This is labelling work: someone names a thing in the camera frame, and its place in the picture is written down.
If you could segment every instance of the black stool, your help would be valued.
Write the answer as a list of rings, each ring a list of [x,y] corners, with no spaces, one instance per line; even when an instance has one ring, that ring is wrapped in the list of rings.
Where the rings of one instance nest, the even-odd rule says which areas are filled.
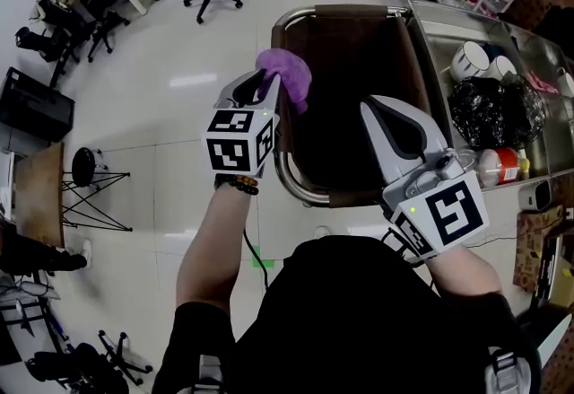
[[[97,155],[101,155],[101,150],[95,150],[95,152]],[[99,171],[96,172],[96,170],[99,169],[107,171],[108,166],[97,164],[94,152],[92,150],[83,147],[76,152],[76,154],[74,155],[74,160],[72,161],[72,171],[64,172],[65,175],[72,174],[72,180],[65,180],[65,179],[62,180],[62,192],[68,190],[73,191],[75,195],[80,198],[80,201],[69,207],[67,206],[62,207],[64,209],[63,215],[65,215],[67,212],[73,212],[75,214],[82,215],[96,222],[104,223],[106,226],[96,226],[86,223],[70,222],[65,216],[63,217],[64,226],[71,226],[72,228],[77,228],[78,226],[88,226],[90,228],[101,228],[102,230],[132,232],[134,230],[133,228],[126,227],[122,223],[113,219],[104,212],[100,211],[98,207],[94,206],[92,203],[88,201],[88,199],[90,199],[94,195],[97,195],[105,188],[112,186],[116,182],[119,182],[124,177],[129,177],[130,175],[129,172],[99,172]],[[103,186],[100,186],[99,184],[101,182],[106,183]],[[75,190],[76,188],[85,188],[85,187],[94,188],[94,190],[87,197],[83,197]],[[81,203],[86,203],[88,206],[97,211],[99,214],[102,214],[108,220],[102,220],[100,218],[92,217],[91,215],[87,215],[75,210],[74,208],[80,205]]]

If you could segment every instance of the black plastic bag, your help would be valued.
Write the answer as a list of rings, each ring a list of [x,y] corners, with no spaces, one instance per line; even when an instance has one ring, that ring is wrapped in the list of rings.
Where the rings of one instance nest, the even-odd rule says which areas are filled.
[[[448,99],[455,127],[473,150],[524,148],[544,127],[542,99],[519,75],[466,78]]]

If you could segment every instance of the white mug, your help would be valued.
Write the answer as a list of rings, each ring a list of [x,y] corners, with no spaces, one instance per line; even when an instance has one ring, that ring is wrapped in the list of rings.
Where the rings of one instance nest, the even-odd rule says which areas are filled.
[[[473,41],[467,41],[450,63],[450,75],[458,83],[469,76],[483,76],[488,67],[489,60],[484,49]]]
[[[565,97],[574,97],[574,78],[564,68],[558,69],[558,85],[560,86],[560,94]]]
[[[517,74],[517,69],[507,57],[496,56],[484,74],[485,78],[495,78],[501,80],[507,72]]]

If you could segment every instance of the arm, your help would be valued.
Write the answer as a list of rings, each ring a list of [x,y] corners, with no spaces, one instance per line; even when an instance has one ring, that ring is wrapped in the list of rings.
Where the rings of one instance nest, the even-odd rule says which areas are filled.
[[[177,306],[204,302],[230,312],[230,296],[239,272],[241,238],[250,201],[250,195],[226,183],[215,191],[179,267]]]
[[[426,261],[439,290],[459,296],[501,293],[499,276],[491,265],[462,245]]]

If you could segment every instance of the black shirt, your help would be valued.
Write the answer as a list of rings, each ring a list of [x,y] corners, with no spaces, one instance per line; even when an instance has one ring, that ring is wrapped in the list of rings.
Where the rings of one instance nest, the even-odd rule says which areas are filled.
[[[445,300],[380,241],[329,236],[285,260],[237,343],[224,311],[179,306],[153,393],[191,387],[201,354],[220,358],[229,393],[484,393],[489,346],[525,357],[538,391],[537,352],[501,295]]]

